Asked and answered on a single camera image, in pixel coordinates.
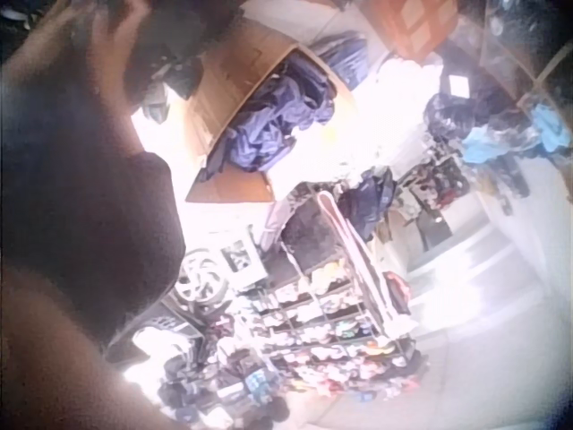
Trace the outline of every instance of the box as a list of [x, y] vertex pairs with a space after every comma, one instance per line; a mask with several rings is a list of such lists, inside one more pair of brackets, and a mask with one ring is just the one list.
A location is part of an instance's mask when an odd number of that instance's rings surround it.
[[368, 0], [363, 10], [389, 47], [419, 63], [458, 25], [457, 0]]
[[[173, 107], [184, 122], [185, 152], [193, 179], [244, 102], [291, 52], [298, 50], [322, 68], [337, 89], [335, 115], [323, 127], [325, 151], [335, 144], [337, 123], [355, 112], [346, 85], [306, 47], [256, 21], [243, 19], [226, 39], [203, 57], [205, 74], [196, 93], [183, 106]], [[195, 181], [186, 199], [191, 203], [274, 202], [267, 177], [226, 164], [222, 173], [206, 182]]]

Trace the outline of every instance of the dark hair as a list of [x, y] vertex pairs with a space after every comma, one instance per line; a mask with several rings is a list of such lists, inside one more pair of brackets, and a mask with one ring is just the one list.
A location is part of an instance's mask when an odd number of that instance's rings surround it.
[[272, 430], [274, 423], [270, 417], [259, 418], [247, 426], [249, 430]]
[[270, 403], [265, 406], [265, 412], [265, 415], [276, 423], [287, 421], [290, 417], [290, 409], [282, 397], [273, 397]]

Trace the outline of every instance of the white wheel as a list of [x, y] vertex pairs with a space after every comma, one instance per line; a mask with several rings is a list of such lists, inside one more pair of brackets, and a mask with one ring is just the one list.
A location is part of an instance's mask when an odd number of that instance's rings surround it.
[[209, 304], [219, 301], [227, 292], [227, 279], [207, 249], [196, 249], [183, 258], [177, 295], [187, 302]]

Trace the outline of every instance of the black shirt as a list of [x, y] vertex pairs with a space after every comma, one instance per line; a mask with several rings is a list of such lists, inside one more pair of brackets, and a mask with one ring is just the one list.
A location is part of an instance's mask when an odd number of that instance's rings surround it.
[[168, 165], [118, 153], [88, 88], [3, 91], [2, 253], [51, 279], [106, 345], [174, 285], [184, 239]]

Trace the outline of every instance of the person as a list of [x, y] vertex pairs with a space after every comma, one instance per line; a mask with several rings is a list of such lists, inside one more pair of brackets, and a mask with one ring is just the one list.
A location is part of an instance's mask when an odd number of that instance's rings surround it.
[[124, 6], [109, 25], [58, 0], [3, 65], [4, 428], [181, 428], [102, 355], [184, 255], [169, 168], [142, 148], [124, 91], [150, 9]]
[[124, 89], [150, 9], [125, 6], [110, 26], [95, 3], [58, 0], [3, 66], [3, 258], [53, 282], [102, 350], [184, 256], [169, 167], [141, 146]]

